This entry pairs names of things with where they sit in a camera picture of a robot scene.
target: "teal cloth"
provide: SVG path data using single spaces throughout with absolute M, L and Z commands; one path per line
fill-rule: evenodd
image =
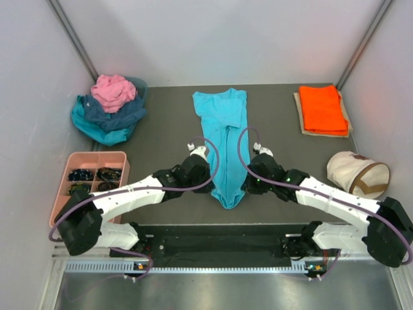
M 128 140 L 134 132 L 136 123 L 131 127 L 113 130 L 111 132 L 105 132 L 99 125 L 92 123 L 85 119 L 85 110 L 82 105 L 82 96 L 77 97 L 77 102 L 72 110 L 73 124 L 84 132 L 87 136 L 93 140 L 111 147 L 117 143 L 125 142 Z
M 247 176 L 238 154 L 237 143 L 241 131 L 247 126 L 247 92 L 230 88 L 220 94 L 192 95 L 196 114 L 201 118 L 204 137 L 210 139 L 219 151 L 220 164 L 213 179 L 212 196 L 226 209 L 234 208 L 245 195 L 241 186 Z M 248 136 L 241 140 L 241 154 L 250 162 Z M 216 154 L 210 150 L 207 156 L 211 172 L 216 168 Z

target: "beige bag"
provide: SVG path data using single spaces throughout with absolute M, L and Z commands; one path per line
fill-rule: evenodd
M 328 162 L 327 178 L 346 192 L 374 199 L 387 189 L 390 169 L 359 154 L 340 152 Z

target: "pink cloth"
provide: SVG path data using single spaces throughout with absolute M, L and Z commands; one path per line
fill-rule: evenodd
M 135 99 L 136 96 L 135 86 L 117 74 L 99 76 L 91 92 L 106 113 L 116 113 L 126 102 Z

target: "gray table surface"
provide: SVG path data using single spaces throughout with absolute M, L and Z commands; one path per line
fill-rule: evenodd
M 200 118 L 195 114 L 192 94 L 218 93 L 233 87 L 248 94 L 248 124 L 261 135 L 261 144 L 274 153 L 285 169 L 299 169 L 327 180 L 326 166 L 335 153 L 353 150 L 350 139 L 303 135 L 293 93 L 300 85 L 232 85 L 150 88 L 148 114 L 139 122 L 131 139 L 103 150 L 122 150 L 130 163 L 129 183 L 139 181 L 160 169 L 169 169 L 188 156 L 186 144 L 202 135 Z M 254 133 L 250 133 L 252 148 Z M 128 214 L 122 222 L 139 224 L 215 223 L 308 223 L 315 220 L 338 222 L 331 215 L 292 202 L 285 203 L 272 193 L 246 195 L 232 210 L 224 209 L 209 194 L 185 193 L 180 199 L 147 205 Z

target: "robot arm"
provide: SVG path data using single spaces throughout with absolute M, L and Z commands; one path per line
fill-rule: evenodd
M 55 223 L 78 203 L 96 198 L 74 211 L 57 227 L 70 255 L 83 254 L 93 247 L 118 247 L 141 251 L 146 236 L 137 224 L 115 224 L 108 220 L 144 205 L 163 203 L 183 194 L 183 191 L 164 191 L 156 189 L 158 187 L 186 189 L 208 181 L 210 171 L 205 157 L 207 148 L 195 148 L 193 145 L 188 145 L 188 148 L 190 155 L 181 165 L 159 170 L 139 182 L 107 192 L 75 192 L 56 216 Z M 213 188 L 214 184 L 210 181 L 193 191 L 208 193 Z
M 76 192 L 57 215 L 55 222 L 79 202 L 95 199 L 74 211 L 58 225 L 57 229 L 68 252 L 71 255 L 79 255 L 93 247 L 118 247 L 141 252 L 145 247 L 146 236 L 137 224 L 114 224 L 109 223 L 108 220 L 144 205 L 163 203 L 183 194 L 183 191 L 168 191 L 165 188 L 186 189 L 209 180 L 206 147 L 196 149 L 193 145 L 188 147 L 191 153 L 182 165 L 159 170 L 137 183 L 108 192 L 92 194 Z M 398 267 L 401 264 L 406 248 L 393 231 L 376 218 L 338 203 L 333 198 L 353 203 L 372 214 L 386 218 L 397 227 L 410 244 L 413 240 L 413 224 L 397 200 L 386 198 L 384 201 L 377 201 L 356 197 L 317 181 L 299 170 L 285 171 L 276 163 L 272 152 L 261 145 L 254 145 L 254 152 L 257 156 L 248 166 L 252 172 L 272 181 L 294 185 L 295 188 L 271 185 L 248 173 L 243 185 L 247 193 L 263 194 L 270 191 L 283 201 L 293 201 L 317 208 L 348 223 L 309 223 L 300 237 L 287 238 L 285 242 L 287 256 L 311 256 L 321 249 L 342 249 L 348 252 L 369 253 L 387 266 Z M 304 191 L 298 186 L 315 189 L 323 195 Z M 194 192 L 208 193 L 213 187 L 213 183 L 209 182 Z
M 333 200 L 339 199 L 378 214 L 394 225 L 409 244 L 413 241 L 413 223 L 401 204 L 392 198 L 384 201 L 360 198 L 328 186 L 305 172 L 285 171 L 278 165 L 269 149 L 254 145 L 257 154 L 248 168 L 266 179 L 295 185 L 295 188 L 271 185 L 248 173 L 244 190 L 252 194 L 272 191 L 283 201 L 293 201 L 334 215 L 348 224 L 312 222 L 299 238 L 290 238 L 285 251 L 290 256 L 311 256 L 320 249 L 341 249 L 348 252 L 370 254 L 390 267 L 399 267 L 407 250 L 400 238 L 382 221 L 354 207 Z M 298 189 L 314 189 L 321 194 Z

